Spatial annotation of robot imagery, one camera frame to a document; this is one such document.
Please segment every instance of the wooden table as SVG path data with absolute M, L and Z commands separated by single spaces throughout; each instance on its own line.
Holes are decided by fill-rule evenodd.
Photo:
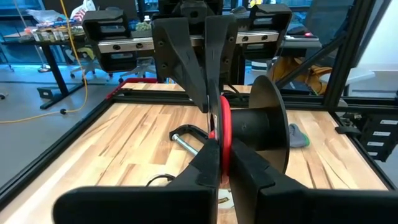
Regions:
M 125 88 L 181 90 L 171 84 L 126 84 Z M 239 86 L 248 92 L 250 86 Z M 310 188 L 386 187 L 327 112 L 288 111 L 311 141 L 291 149 L 286 174 Z M 90 126 L 49 168 L 0 213 L 0 223 L 52 222 L 52 205 L 64 192 L 87 185 L 145 185 L 157 174 L 178 175 L 192 155 L 169 140 L 182 124 L 206 129 L 206 115 L 194 106 L 116 103 Z M 194 148 L 201 143 L 184 136 Z M 219 223 L 236 223 L 234 209 L 220 210 Z

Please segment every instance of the desk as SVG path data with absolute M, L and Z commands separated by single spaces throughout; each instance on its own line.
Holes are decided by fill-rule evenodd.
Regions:
M 26 45 L 38 45 L 41 46 L 43 50 L 43 54 L 47 63 L 49 64 L 52 74 L 54 76 L 55 81 L 57 82 L 58 88 L 60 89 L 60 94 L 55 95 L 50 101 L 44 103 L 40 106 L 40 109 L 46 110 L 50 108 L 52 105 L 58 103 L 59 101 L 63 100 L 67 96 L 71 95 L 72 93 L 79 90 L 81 87 L 84 86 L 84 83 L 77 84 L 74 87 L 68 89 L 67 85 L 65 84 L 65 80 L 62 77 L 62 74 L 58 68 L 57 62 L 55 61 L 54 54 L 51 51 L 51 45 L 69 45 L 69 42 L 36 42 L 36 41 L 29 41 L 29 42 L 18 42 L 15 40 L 6 40 L 6 39 L 15 39 L 19 38 L 20 36 L 25 35 L 25 32 L 5 35 L 3 37 L 4 42 L 1 42 L 3 45 L 13 45 L 13 44 L 26 44 Z
M 127 83 L 136 90 L 181 90 L 173 84 Z M 237 86 L 248 92 L 250 86 Z M 286 174 L 310 188 L 386 190 L 377 175 L 327 112 L 288 111 L 311 141 L 291 149 Z M 206 129 L 206 115 L 194 106 L 113 104 L 1 213 L 0 223 L 52 222 L 54 201 L 87 185 L 145 185 L 157 174 L 178 175 L 192 155 L 169 140 L 182 124 Z M 194 148 L 201 143 L 183 136 Z M 218 223 L 236 223 L 234 209 L 220 210 Z

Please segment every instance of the floor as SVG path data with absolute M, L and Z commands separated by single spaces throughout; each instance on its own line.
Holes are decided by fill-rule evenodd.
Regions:
M 5 65 L 0 65 L 0 93 L 8 93 L 5 100 L 0 101 L 0 121 L 21 119 L 38 114 L 59 111 L 62 108 L 79 108 L 84 101 L 84 88 L 78 90 L 72 96 L 56 104 L 48 111 L 39 110 L 44 102 L 40 99 L 36 88 L 53 86 L 55 80 L 51 73 L 38 73 L 37 66 L 13 65 L 15 72 Z M 69 76 L 71 68 L 60 67 L 68 86 L 81 82 L 80 74 L 76 78 Z M 90 85 L 88 87 L 88 100 L 84 108 L 76 113 L 51 115 L 34 119 L 23 123 L 0 124 L 0 186 L 16 175 L 30 161 L 54 143 L 62 134 L 70 129 L 76 122 L 89 113 L 104 97 L 118 84 L 119 75 L 114 74 L 109 79 L 107 74 L 97 71 L 97 78 L 88 74 L 89 83 L 103 84 Z M 250 84 L 261 72 L 247 71 L 245 84 Z M 383 75 L 359 85 L 351 86 L 352 96 L 393 97 L 393 90 L 398 89 L 397 76 Z M 395 150 L 386 163 L 379 163 L 389 177 L 398 185 L 398 174 L 394 168 L 398 164 L 398 150 Z

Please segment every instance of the spool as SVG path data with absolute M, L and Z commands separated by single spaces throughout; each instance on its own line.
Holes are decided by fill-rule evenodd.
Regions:
M 289 128 L 279 90 L 267 77 L 253 83 L 249 109 L 232 110 L 232 135 L 285 173 L 289 161 Z

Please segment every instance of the red ring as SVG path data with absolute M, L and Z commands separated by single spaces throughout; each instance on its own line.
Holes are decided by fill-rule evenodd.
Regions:
M 229 160 L 231 157 L 232 145 L 232 115 L 231 107 L 228 100 L 224 96 L 220 96 L 221 114 L 223 119 L 223 152 L 221 161 L 221 171 L 223 176 L 229 175 Z

